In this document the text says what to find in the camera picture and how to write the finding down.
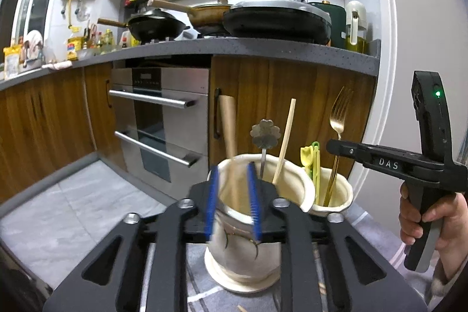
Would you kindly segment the yellow green silicone spatula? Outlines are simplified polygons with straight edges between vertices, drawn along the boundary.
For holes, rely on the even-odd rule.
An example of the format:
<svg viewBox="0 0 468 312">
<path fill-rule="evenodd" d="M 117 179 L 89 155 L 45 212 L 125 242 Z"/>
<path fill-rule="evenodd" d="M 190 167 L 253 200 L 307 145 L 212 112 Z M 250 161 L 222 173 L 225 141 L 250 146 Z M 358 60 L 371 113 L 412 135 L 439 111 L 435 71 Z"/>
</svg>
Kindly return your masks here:
<svg viewBox="0 0 468 312">
<path fill-rule="evenodd" d="M 312 143 L 312 181 L 315 185 L 315 204 L 320 203 L 321 187 L 321 152 L 320 143 Z"/>
</svg>

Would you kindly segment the silver spoon flower handle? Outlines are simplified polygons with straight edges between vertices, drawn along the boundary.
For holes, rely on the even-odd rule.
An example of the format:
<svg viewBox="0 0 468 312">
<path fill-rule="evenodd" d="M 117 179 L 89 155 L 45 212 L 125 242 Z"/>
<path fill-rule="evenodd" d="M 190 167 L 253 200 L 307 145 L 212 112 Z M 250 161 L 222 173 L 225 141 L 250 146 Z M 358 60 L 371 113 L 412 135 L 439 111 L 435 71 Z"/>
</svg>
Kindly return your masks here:
<svg viewBox="0 0 468 312">
<path fill-rule="evenodd" d="M 263 178 L 266 165 L 266 152 L 278 145 L 281 131 L 272 120 L 262 119 L 250 131 L 253 144 L 261 150 L 260 177 Z"/>
</svg>

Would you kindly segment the grey kitchen countertop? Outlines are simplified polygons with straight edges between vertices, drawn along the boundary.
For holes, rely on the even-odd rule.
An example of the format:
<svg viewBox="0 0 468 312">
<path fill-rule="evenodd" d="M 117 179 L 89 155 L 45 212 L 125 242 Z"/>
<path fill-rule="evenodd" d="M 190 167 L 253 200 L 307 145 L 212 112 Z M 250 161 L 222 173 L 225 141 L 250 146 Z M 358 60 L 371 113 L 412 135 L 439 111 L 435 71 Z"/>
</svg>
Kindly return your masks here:
<svg viewBox="0 0 468 312">
<path fill-rule="evenodd" d="M 371 43 L 371 46 L 376 52 L 375 55 L 281 39 L 220 37 L 175 40 L 124 48 L 105 54 L 87 50 L 84 52 L 83 58 L 74 61 L 70 68 L 76 69 L 131 58 L 159 58 L 172 55 L 235 55 L 321 64 L 376 77 L 380 67 L 381 41 L 377 39 Z"/>
</svg>

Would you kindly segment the wooden kitchen cabinets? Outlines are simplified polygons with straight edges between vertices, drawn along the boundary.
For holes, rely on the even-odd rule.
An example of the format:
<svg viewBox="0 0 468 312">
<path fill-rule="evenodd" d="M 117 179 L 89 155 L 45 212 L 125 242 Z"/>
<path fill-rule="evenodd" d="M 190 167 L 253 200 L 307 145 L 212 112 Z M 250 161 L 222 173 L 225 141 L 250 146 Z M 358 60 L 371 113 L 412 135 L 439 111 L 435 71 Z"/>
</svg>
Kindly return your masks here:
<svg viewBox="0 0 468 312">
<path fill-rule="evenodd" d="M 290 100 L 295 98 L 285 157 L 299 163 L 302 147 L 315 141 L 325 146 L 335 137 L 329 115 L 342 88 L 353 92 L 343 137 L 354 142 L 362 140 L 377 83 L 375 77 L 351 70 L 252 56 L 131 58 L 76 69 L 70 68 L 72 63 L 64 70 L 33 73 L 1 85 L 2 200 L 14 197 L 60 169 L 72 169 L 91 156 L 99 157 L 121 174 L 132 176 L 114 134 L 116 118 L 109 99 L 113 69 L 209 70 L 209 168 L 226 157 L 221 95 L 235 100 L 235 137 L 240 154 L 256 152 L 250 131 L 262 119 L 285 127 Z"/>
</svg>

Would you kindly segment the yellow spatula in holder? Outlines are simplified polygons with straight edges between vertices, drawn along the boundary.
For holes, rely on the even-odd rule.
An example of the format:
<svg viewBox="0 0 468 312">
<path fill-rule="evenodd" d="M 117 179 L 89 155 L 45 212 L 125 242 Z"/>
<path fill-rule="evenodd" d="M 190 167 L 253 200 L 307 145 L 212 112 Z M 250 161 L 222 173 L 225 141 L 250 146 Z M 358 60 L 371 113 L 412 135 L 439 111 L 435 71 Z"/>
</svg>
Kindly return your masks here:
<svg viewBox="0 0 468 312">
<path fill-rule="evenodd" d="M 305 146 L 301 148 L 300 152 L 300 159 L 301 164 L 304 168 L 304 171 L 308 175 L 309 178 L 312 178 L 312 168 L 313 168 L 313 160 L 314 160 L 314 153 L 312 146 Z"/>
</svg>

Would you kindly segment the cream ceramic double utensil holder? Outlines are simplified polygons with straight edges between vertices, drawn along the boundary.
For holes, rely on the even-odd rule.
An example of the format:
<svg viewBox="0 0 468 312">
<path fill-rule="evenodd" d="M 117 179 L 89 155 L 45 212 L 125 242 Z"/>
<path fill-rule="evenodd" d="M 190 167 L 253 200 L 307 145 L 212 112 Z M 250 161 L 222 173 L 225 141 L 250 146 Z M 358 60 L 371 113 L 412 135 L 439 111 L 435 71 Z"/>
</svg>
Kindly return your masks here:
<svg viewBox="0 0 468 312">
<path fill-rule="evenodd" d="M 260 154 L 240 154 L 218 166 L 220 199 L 214 231 L 205 251 L 205 267 L 213 280 L 237 294 L 263 291 L 280 278 L 281 243 L 272 241 L 280 220 L 271 210 L 273 197 L 259 206 L 260 221 L 250 212 L 248 165 L 260 169 Z M 347 178 L 338 174 L 327 207 L 316 204 L 316 187 L 305 170 L 285 160 L 276 183 L 277 194 L 311 215 L 325 217 L 348 209 L 354 192 Z"/>
</svg>

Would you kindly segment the grey striped table cloth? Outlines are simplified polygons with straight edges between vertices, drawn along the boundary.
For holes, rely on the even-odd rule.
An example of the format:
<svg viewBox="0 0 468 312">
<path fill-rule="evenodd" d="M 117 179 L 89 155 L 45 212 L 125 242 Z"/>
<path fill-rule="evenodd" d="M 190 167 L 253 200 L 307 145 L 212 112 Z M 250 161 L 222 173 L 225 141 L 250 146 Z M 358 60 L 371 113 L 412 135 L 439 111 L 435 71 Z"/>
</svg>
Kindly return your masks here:
<svg viewBox="0 0 468 312">
<path fill-rule="evenodd" d="M 375 221 L 372 216 L 357 204 L 352 204 L 344 212 L 351 226 L 373 245 L 382 256 L 405 278 L 424 299 L 431 298 L 430 288 L 434 266 L 438 256 L 431 259 L 430 268 L 425 273 L 414 273 L 404 265 L 405 245 L 397 235 Z M 235 294 L 218 285 L 205 268 L 205 245 L 186 246 L 186 285 L 187 307 L 189 311 L 239 311 L 241 305 L 247 311 L 277 311 L 281 305 L 280 283 L 262 292 Z"/>
</svg>

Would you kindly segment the wooden chopstick in holder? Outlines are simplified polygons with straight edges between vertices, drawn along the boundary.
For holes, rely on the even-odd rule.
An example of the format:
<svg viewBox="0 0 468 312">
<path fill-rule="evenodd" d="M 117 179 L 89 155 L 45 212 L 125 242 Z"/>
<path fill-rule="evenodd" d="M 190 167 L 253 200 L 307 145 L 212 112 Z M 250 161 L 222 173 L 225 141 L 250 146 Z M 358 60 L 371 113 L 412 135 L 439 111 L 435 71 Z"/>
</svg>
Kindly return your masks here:
<svg viewBox="0 0 468 312">
<path fill-rule="evenodd" d="M 282 139 L 281 150 L 280 150 L 280 154 L 278 156 L 278 163 L 276 165 L 275 172 L 274 172 L 274 177 L 273 177 L 273 180 L 272 180 L 273 185 L 276 185 L 278 183 L 280 174 L 282 172 L 282 167 L 284 165 L 285 154 L 286 154 L 286 151 L 287 151 L 287 148 L 288 148 L 288 145 L 289 145 L 290 134 L 291 134 L 292 126 L 293 126 L 293 118 L 294 118 L 294 114 L 295 114 L 296 101 L 297 100 L 295 98 L 292 98 L 290 100 L 290 108 L 289 108 L 289 113 L 288 113 L 288 117 L 287 117 L 287 120 L 286 120 L 286 125 L 285 125 L 285 131 L 284 131 L 284 135 L 283 135 L 283 139 Z"/>
</svg>

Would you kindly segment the white green kettle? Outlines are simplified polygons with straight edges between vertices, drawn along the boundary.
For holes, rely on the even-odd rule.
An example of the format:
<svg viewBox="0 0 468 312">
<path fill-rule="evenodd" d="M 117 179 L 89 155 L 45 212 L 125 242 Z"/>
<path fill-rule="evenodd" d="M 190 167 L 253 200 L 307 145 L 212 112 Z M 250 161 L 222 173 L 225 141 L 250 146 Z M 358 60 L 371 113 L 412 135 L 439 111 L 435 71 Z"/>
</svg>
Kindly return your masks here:
<svg viewBox="0 0 468 312">
<path fill-rule="evenodd" d="M 367 11 L 359 1 L 349 1 L 346 9 L 347 50 L 357 53 L 367 51 Z"/>
</svg>

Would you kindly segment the large black lidded pan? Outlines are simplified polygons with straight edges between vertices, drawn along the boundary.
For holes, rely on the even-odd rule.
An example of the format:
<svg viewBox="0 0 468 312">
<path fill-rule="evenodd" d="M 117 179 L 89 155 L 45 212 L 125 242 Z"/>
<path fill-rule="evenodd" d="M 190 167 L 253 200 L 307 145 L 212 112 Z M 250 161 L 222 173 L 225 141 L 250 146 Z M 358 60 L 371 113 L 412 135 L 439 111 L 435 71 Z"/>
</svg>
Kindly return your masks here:
<svg viewBox="0 0 468 312">
<path fill-rule="evenodd" d="M 320 45 L 327 45 L 332 35 L 329 14 L 302 0 L 240 1 L 224 13 L 223 26 L 235 37 Z"/>
</svg>

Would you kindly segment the stainless steel built-in oven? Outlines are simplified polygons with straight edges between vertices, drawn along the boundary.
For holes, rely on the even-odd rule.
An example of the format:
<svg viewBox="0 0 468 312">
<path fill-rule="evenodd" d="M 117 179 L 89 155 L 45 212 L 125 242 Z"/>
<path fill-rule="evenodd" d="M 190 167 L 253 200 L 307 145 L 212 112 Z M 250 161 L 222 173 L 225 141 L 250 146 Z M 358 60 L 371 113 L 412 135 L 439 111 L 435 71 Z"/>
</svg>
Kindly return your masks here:
<svg viewBox="0 0 468 312">
<path fill-rule="evenodd" d="M 173 199 L 207 178 L 209 70 L 113 69 L 109 99 L 133 177 Z"/>
</svg>

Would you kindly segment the yellow food package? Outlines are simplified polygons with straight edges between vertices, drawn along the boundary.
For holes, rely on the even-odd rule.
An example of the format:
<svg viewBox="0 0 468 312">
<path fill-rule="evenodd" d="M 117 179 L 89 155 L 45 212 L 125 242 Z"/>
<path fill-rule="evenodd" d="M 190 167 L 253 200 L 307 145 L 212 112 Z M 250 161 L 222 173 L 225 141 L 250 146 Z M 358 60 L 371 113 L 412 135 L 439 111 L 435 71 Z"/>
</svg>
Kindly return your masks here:
<svg viewBox="0 0 468 312">
<path fill-rule="evenodd" d="M 11 78 L 17 77 L 19 74 L 21 46 L 13 45 L 11 47 L 4 47 L 3 53 L 5 55 L 4 79 L 10 80 Z"/>
</svg>

